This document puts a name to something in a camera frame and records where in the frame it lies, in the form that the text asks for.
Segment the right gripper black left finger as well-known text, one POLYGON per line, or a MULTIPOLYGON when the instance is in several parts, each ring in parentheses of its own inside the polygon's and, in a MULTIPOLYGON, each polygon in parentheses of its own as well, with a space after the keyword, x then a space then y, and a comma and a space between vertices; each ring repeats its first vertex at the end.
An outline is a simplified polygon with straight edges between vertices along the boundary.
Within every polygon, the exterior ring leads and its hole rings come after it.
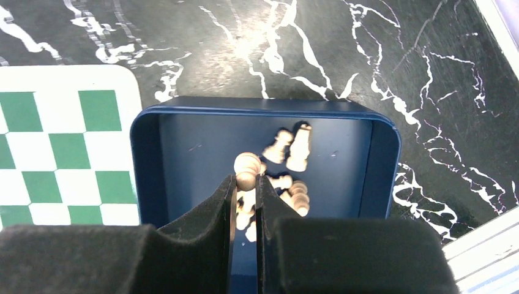
POLYGON ((228 293, 237 186, 152 225, 15 225, 1 232, 2 293, 228 293))

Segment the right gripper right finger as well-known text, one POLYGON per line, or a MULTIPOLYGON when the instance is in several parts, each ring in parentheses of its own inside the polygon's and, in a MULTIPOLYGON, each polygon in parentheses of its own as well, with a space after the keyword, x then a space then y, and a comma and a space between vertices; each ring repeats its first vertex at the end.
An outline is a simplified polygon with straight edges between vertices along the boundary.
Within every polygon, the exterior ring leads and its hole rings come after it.
POLYGON ((458 293, 435 231, 403 219, 304 218, 256 179, 258 293, 458 293))

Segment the pile of light chess pieces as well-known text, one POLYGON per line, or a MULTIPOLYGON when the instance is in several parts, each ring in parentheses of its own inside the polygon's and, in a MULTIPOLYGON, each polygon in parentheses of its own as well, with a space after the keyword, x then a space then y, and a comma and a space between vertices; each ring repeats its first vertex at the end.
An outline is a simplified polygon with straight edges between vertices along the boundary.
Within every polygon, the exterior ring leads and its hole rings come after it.
MULTIPOLYGON (((267 176, 271 186, 280 191, 280 199, 298 215, 305 217, 310 211, 310 197, 307 185, 294 179, 290 172, 302 173, 308 167, 312 127, 307 123, 299 126, 295 133, 287 129, 277 132, 273 144, 265 147, 261 155, 257 155, 261 161, 261 171, 257 176, 267 175, 266 159, 274 164, 285 164, 287 171, 279 176, 267 176)), ((246 239, 254 243, 256 241, 256 185, 250 191, 242 191, 237 187, 237 221, 236 229, 245 232, 246 239)))

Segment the green white chess board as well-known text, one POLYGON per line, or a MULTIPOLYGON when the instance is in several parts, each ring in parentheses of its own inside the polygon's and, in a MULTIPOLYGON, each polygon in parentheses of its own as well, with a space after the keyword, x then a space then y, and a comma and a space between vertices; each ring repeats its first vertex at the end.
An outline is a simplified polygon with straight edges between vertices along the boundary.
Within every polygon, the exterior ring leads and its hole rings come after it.
POLYGON ((115 65, 1 68, 1 227, 138 225, 136 77, 115 65))

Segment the dark blue tray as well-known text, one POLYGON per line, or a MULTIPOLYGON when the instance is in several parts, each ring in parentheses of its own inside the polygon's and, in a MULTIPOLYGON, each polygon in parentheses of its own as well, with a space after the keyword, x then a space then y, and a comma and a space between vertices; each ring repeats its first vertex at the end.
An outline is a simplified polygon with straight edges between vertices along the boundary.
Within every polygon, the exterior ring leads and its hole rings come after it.
POLYGON ((356 293, 353 241, 388 216, 401 138, 349 102, 181 97, 130 128, 144 240, 134 291, 356 293))

